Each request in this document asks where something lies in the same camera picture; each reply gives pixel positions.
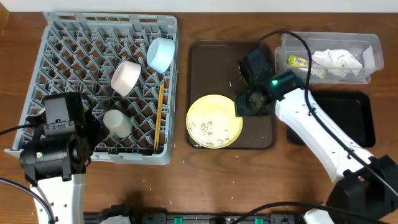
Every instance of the wall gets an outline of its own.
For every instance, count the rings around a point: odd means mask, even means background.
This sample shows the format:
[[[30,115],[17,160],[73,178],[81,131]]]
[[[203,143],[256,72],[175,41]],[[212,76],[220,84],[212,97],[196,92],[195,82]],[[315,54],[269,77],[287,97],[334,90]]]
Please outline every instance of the wall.
[[[8,11],[398,12],[398,0],[0,0]]]

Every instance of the black tray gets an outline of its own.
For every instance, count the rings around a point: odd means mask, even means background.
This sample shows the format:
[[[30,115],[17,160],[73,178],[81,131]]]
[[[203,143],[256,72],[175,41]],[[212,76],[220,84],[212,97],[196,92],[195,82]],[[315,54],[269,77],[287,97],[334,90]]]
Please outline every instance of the black tray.
[[[256,48],[257,42],[203,40],[190,49],[188,69],[188,107],[199,98],[217,94],[234,100],[238,90],[246,85],[239,73],[238,61]],[[270,48],[260,48],[267,55],[270,65],[273,56]],[[223,149],[267,149],[276,139],[274,116],[243,118],[243,129],[237,140]],[[185,139],[195,149],[204,147],[197,144],[185,130]]]
[[[314,91],[311,92],[322,110],[356,143],[373,147],[374,135],[371,102],[362,92]],[[287,139],[304,145],[300,137],[289,128]]]

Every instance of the gray dish rack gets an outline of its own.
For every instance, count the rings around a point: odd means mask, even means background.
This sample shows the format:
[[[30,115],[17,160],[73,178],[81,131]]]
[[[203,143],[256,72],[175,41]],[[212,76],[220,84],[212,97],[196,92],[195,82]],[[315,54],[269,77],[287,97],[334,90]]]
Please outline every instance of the gray dish rack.
[[[118,164],[166,165],[174,148],[175,93],[178,75],[178,27],[173,16],[45,12],[44,30],[34,72],[19,125],[37,114],[46,95],[86,93],[96,103],[93,115],[102,122],[108,110],[117,109],[131,118],[133,132],[119,139],[110,134],[94,150],[94,161]],[[157,73],[148,67],[146,53],[157,37],[175,42],[169,69]],[[111,88],[117,66],[125,61],[141,64],[142,73],[133,91],[121,97]],[[159,85],[165,84],[159,153],[153,154]],[[84,101],[87,109],[89,103]],[[20,129],[12,149],[19,157],[33,129]]]

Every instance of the plastic container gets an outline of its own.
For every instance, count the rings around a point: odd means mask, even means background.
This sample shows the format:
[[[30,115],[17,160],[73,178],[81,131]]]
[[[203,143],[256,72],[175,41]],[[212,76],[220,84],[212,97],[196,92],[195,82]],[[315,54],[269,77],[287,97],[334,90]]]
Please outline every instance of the plastic container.
[[[129,116],[131,134],[119,139],[110,134],[95,149],[94,161],[120,164],[166,165],[174,148],[175,93],[178,75],[178,27],[173,16],[104,14],[84,12],[45,12],[48,26],[27,92],[19,125],[27,115],[37,114],[46,95],[78,91],[96,103],[93,115],[103,122],[109,110]],[[164,73],[147,66],[150,43],[158,38],[175,43],[174,59]],[[115,69],[124,61],[142,67],[137,85],[125,97],[111,88]],[[159,153],[153,154],[159,85],[165,84]],[[24,144],[32,139],[33,129],[20,129],[12,149],[19,157]]]
[[[370,82],[370,74],[377,70],[384,68],[384,61],[379,38],[374,34],[349,34],[349,33],[330,33],[330,32],[295,32],[303,38],[307,45],[310,47],[312,55],[315,51],[324,51],[327,49],[343,49],[349,51],[355,58],[363,65],[361,69],[355,68],[358,72],[355,75],[350,70],[352,68],[333,68],[321,67],[313,63],[313,69],[327,69],[325,79],[321,79],[312,75],[312,83],[362,83],[367,84]],[[290,55],[295,55],[308,60],[308,54],[305,47],[292,35],[284,34],[282,36],[282,47],[279,51],[280,70],[292,70],[301,79],[305,79],[307,72],[303,70],[306,68],[289,66],[287,60]],[[347,71],[347,75],[343,78],[334,73],[341,72],[338,70]]]

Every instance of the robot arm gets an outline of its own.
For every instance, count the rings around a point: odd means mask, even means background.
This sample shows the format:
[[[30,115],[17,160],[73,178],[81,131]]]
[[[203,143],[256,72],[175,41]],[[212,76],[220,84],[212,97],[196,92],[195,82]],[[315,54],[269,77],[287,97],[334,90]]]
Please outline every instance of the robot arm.
[[[45,113],[27,120],[38,124],[32,140],[20,155],[31,190],[51,206],[58,224],[84,224],[83,191],[86,167],[94,147],[106,129],[85,113],[80,93],[62,93],[44,98]],[[35,201],[40,224],[49,218]]]
[[[37,187],[31,190],[41,196],[51,206],[52,212],[59,224],[84,224],[83,192],[85,175],[75,174],[69,181],[61,177],[53,177],[38,181]],[[35,200],[39,224],[47,224],[49,217],[43,206]]]
[[[328,172],[335,188],[326,204],[375,219],[393,212],[397,208],[397,197],[386,190],[379,181],[370,178],[367,170],[357,160],[351,158],[310,115],[304,94],[305,91],[300,88],[286,93],[283,98],[276,100],[275,113],[301,137]],[[312,108],[315,108],[323,123],[393,188],[398,188],[397,164],[388,156],[376,159],[369,151],[361,148],[329,118],[309,92],[308,94]],[[317,209],[308,211],[304,219],[308,224],[340,223],[338,217]]]
[[[370,164],[369,158],[373,155],[348,137],[319,107],[311,95],[309,99],[312,107],[316,108],[315,112],[329,129],[362,160]],[[320,160],[333,184],[344,178],[344,171],[356,172],[363,167],[355,159],[348,156],[348,153],[309,114],[305,103],[304,90],[296,88],[286,93],[283,100],[277,100],[275,113],[281,121],[291,127],[303,139]]]

